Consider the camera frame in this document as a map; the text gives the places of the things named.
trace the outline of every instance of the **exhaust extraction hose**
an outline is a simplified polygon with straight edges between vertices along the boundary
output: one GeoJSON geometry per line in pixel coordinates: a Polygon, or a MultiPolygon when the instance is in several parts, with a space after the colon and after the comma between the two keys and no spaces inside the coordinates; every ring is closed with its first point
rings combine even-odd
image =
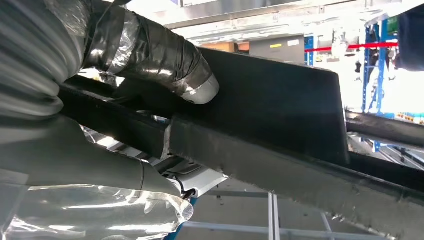
{"type": "Polygon", "coordinates": [[[44,119],[82,67],[154,81],[195,104],[219,84],[199,50],[142,16],[101,0],[0,0],[0,116],[44,119]]]}

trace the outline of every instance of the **flexible duct hose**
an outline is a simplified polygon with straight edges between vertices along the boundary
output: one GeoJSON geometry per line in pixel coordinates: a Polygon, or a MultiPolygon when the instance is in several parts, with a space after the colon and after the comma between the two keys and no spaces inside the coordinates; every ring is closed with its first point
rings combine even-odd
{"type": "Polygon", "coordinates": [[[163,26],[101,0],[0,0],[0,116],[44,119],[82,66],[155,81],[196,104],[219,85],[200,52],[163,26]]]}

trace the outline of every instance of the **black tape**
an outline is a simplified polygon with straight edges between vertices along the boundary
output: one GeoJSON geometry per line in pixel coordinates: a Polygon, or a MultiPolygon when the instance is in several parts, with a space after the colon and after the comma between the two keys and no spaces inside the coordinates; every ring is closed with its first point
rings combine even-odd
{"type": "Polygon", "coordinates": [[[211,68],[191,42],[154,21],[140,15],[137,18],[134,50],[117,76],[153,81],[179,96],[209,79],[211,68]]]}
{"type": "Polygon", "coordinates": [[[120,46],[124,29],[125,9],[110,7],[110,3],[96,2],[90,16],[87,37],[89,48],[85,52],[84,68],[96,67],[106,72],[120,46]]]}

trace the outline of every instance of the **silver duct tape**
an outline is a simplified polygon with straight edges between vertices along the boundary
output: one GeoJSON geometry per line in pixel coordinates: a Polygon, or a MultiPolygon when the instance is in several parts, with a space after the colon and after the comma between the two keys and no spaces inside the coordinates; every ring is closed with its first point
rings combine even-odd
{"type": "Polygon", "coordinates": [[[82,0],[44,0],[49,9],[65,26],[70,35],[85,37],[90,12],[82,0]]]}
{"type": "Polygon", "coordinates": [[[122,35],[120,37],[119,48],[113,58],[109,70],[107,71],[108,73],[117,74],[127,65],[133,49],[136,46],[139,25],[140,23],[137,17],[132,12],[125,11],[125,22],[123,24],[122,35]]]}
{"type": "Polygon", "coordinates": [[[209,103],[220,91],[220,84],[218,83],[215,76],[212,74],[209,79],[197,87],[196,89],[187,89],[189,91],[185,92],[181,97],[197,105],[203,105],[209,103]]]}

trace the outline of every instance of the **black metal beam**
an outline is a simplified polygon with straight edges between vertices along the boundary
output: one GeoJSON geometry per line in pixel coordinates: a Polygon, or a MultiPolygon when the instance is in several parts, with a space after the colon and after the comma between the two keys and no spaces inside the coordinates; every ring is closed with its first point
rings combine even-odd
{"type": "Polygon", "coordinates": [[[116,95],[140,95],[160,116],[180,114],[242,139],[327,162],[349,161],[336,73],[211,49],[200,51],[220,85],[208,104],[190,104],[142,79],[126,79],[116,95]]]}
{"type": "Polygon", "coordinates": [[[134,110],[97,99],[69,86],[60,86],[59,97],[64,102],[62,114],[155,158],[161,157],[165,125],[134,110]]]}
{"type": "Polygon", "coordinates": [[[89,79],[80,75],[75,75],[65,81],[65,84],[80,91],[88,91],[106,98],[111,98],[116,91],[112,85],[89,79]]]}
{"type": "Polygon", "coordinates": [[[363,229],[403,240],[423,235],[422,171],[355,153],[350,164],[341,167],[184,118],[173,120],[170,152],[363,229]]]}
{"type": "Polygon", "coordinates": [[[424,126],[351,111],[345,115],[348,132],[424,149],[424,126]]]}

